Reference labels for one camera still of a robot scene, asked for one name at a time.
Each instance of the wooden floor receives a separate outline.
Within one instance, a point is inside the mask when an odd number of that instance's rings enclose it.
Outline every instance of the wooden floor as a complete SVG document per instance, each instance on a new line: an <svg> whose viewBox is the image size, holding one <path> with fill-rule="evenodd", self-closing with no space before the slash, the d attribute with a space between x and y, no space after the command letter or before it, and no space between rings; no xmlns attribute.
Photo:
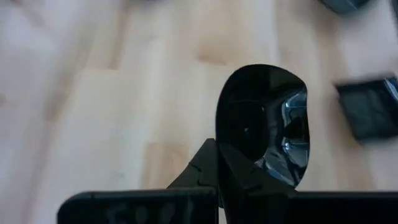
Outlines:
<svg viewBox="0 0 398 224"><path fill-rule="evenodd" d="M398 190L398 141L355 143L333 88L398 72L396 27L386 0L344 18L315 0L1 1L0 223L55 223L84 190L167 186L252 63L307 84L298 190Z"/></svg>

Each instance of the black device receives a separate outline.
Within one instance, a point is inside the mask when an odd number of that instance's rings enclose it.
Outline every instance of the black device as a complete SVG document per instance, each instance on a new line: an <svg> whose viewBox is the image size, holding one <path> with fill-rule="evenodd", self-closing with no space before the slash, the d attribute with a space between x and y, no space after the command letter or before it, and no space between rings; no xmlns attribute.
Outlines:
<svg viewBox="0 0 398 224"><path fill-rule="evenodd" d="M307 89L270 65L226 82L207 139L162 190L85 192L57 214L70 223L395 223L398 194L298 192L309 158Z"/></svg>

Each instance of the black plastic part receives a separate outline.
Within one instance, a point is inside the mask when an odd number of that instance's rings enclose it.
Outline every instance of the black plastic part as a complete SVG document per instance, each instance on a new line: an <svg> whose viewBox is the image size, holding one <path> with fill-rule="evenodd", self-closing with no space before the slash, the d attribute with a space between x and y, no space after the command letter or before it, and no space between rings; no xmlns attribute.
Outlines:
<svg viewBox="0 0 398 224"><path fill-rule="evenodd" d="M395 77L336 86L339 102L359 142L398 136L398 82Z"/></svg>
<svg viewBox="0 0 398 224"><path fill-rule="evenodd" d="M219 147L220 194L228 223L281 223L295 190L256 167L234 147Z"/></svg>
<svg viewBox="0 0 398 224"><path fill-rule="evenodd" d="M57 223L218 223L214 188L88 192L67 200Z"/></svg>
<svg viewBox="0 0 398 224"><path fill-rule="evenodd" d="M284 223L397 223L398 193L300 192Z"/></svg>
<svg viewBox="0 0 398 224"><path fill-rule="evenodd" d="M168 186L218 188L218 146L214 139L207 139L187 168Z"/></svg>
<svg viewBox="0 0 398 224"><path fill-rule="evenodd" d="M263 171L296 187L310 153L304 82L271 65L235 71L218 100L216 142L233 146Z"/></svg>

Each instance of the black plastic object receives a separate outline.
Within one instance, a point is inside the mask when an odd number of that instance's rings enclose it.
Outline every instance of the black plastic object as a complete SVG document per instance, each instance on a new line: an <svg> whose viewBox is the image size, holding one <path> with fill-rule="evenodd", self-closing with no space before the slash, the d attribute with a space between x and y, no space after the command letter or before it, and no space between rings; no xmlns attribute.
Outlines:
<svg viewBox="0 0 398 224"><path fill-rule="evenodd" d="M218 102L216 141L232 145L270 175L297 186L310 152L304 82L270 65L248 65L234 72Z"/></svg>
<svg viewBox="0 0 398 224"><path fill-rule="evenodd" d="M391 76L336 86L340 105L359 142L398 136L398 83Z"/></svg>
<svg viewBox="0 0 398 224"><path fill-rule="evenodd" d="M87 192L67 200L59 224L217 223L214 188Z"/></svg>
<svg viewBox="0 0 398 224"><path fill-rule="evenodd" d="M319 0L327 8L337 14L347 14L357 11L371 0Z"/></svg>
<svg viewBox="0 0 398 224"><path fill-rule="evenodd" d="M57 220L217 224L218 198L229 224L398 222L397 193L296 192L214 139L206 140L168 189L78 194L61 206Z"/></svg>

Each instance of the glossy surface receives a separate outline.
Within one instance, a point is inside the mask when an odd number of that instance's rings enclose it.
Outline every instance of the glossy surface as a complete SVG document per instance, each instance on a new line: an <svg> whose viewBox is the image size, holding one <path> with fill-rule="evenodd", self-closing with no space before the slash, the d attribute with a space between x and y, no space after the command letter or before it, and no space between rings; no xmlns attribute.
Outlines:
<svg viewBox="0 0 398 224"><path fill-rule="evenodd" d="M216 140L232 144L275 178L296 187L310 156L304 82L270 65L238 69L221 91Z"/></svg>

